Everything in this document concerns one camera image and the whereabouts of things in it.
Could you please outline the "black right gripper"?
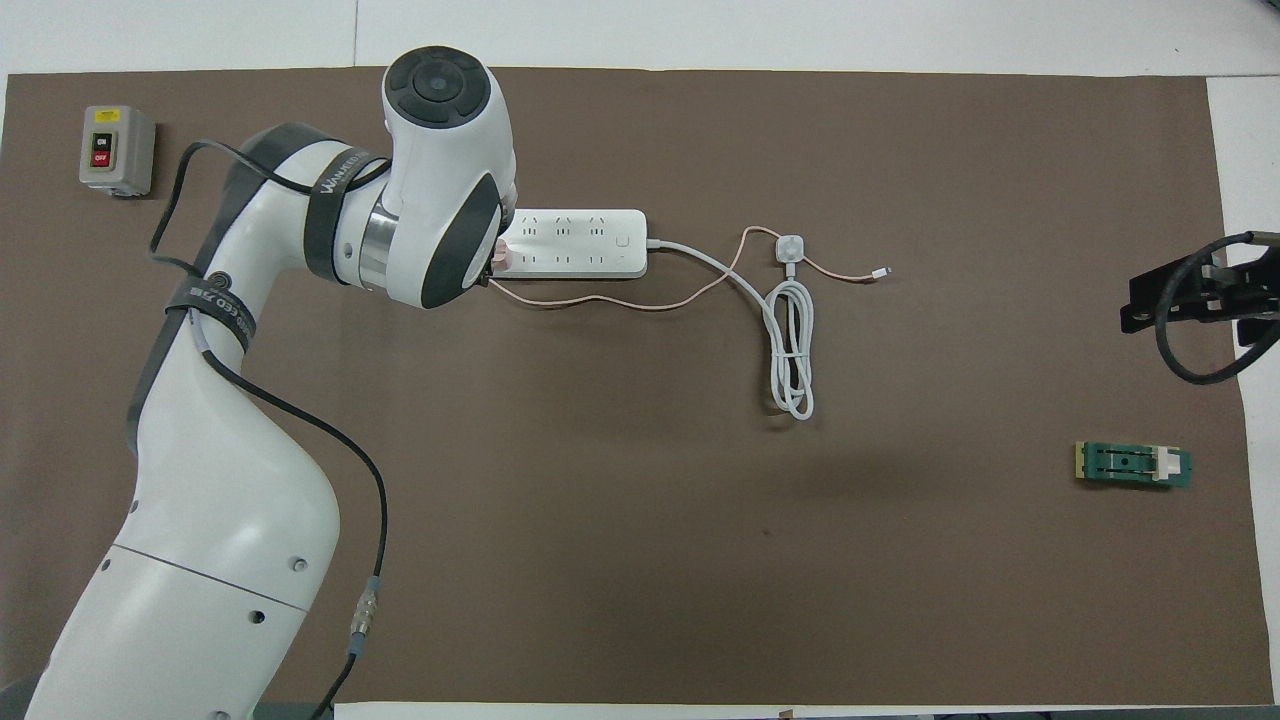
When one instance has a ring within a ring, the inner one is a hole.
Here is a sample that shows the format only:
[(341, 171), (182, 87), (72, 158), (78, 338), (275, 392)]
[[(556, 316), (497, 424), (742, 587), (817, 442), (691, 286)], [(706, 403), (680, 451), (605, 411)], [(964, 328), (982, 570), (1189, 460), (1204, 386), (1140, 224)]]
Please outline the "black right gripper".
[[(1155, 328), (1157, 302), (1185, 258), (1166, 263), (1129, 279), (1129, 302), (1120, 309), (1120, 332), (1135, 334)], [(1179, 282), (1166, 323), (1235, 322), (1236, 343), (1252, 348), (1277, 328), (1279, 254), (1234, 266), (1220, 266), (1212, 258), (1199, 260)]]

